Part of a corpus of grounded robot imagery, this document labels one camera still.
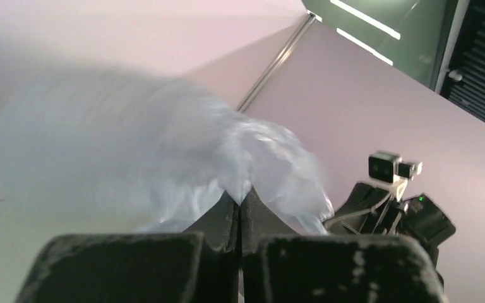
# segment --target fluorescent light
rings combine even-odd
[[[314,12],[310,11],[309,9],[308,9],[308,15],[314,15],[314,16],[315,16],[315,19],[316,19],[317,21],[319,21],[319,22],[322,22],[322,21],[323,21],[323,18],[322,18],[321,16],[319,16],[319,15],[317,15],[316,13],[314,13]]]
[[[373,48],[371,48],[370,46],[368,46],[367,44],[361,42],[360,40],[354,38],[351,34],[345,32],[344,30],[342,30],[341,28],[338,28],[337,29],[337,33],[347,39],[349,39],[350,41],[356,43],[359,47],[361,47],[362,49],[372,53],[375,57],[377,57],[378,59],[386,62],[387,64],[389,65],[393,65],[393,61],[389,60],[388,58],[382,56],[382,54],[380,54],[379,52],[377,52],[376,50],[374,50]]]
[[[358,11],[357,9],[353,8],[352,6],[348,6],[345,3],[341,2],[340,0],[330,0],[333,5],[336,5],[338,8],[360,18],[361,20],[369,23],[370,25],[378,28],[379,30],[389,34],[393,38],[400,40],[400,34],[396,32],[394,29],[388,27],[387,25],[383,24],[382,22],[378,22],[375,19],[365,15],[364,13]]]

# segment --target security camera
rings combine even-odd
[[[413,180],[421,173],[421,162],[403,162],[400,155],[377,151],[369,156],[369,177],[393,184],[401,179]]]

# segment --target metal pole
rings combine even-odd
[[[245,112],[246,109],[252,104],[259,92],[263,89],[269,78],[274,72],[283,65],[285,60],[289,58],[293,48],[298,40],[304,35],[309,27],[315,22],[316,17],[314,14],[309,14],[308,17],[297,27],[295,32],[291,35],[284,48],[278,53],[276,58],[268,65],[265,72],[259,77],[258,81],[254,83],[248,94],[244,97],[242,102],[237,106],[238,112]]]

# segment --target translucent plastic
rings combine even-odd
[[[318,167],[286,128],[181,79],[60,70],[0,115],[0,192],[26,215],[147,216],[137,230],[180,232],[253,184],[293,228],[324,234],[333,209]]]

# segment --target black grille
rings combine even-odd
[[[449,68],[462,79],[447,78],[441,95],[485,122],[485,0],[470,2]]]

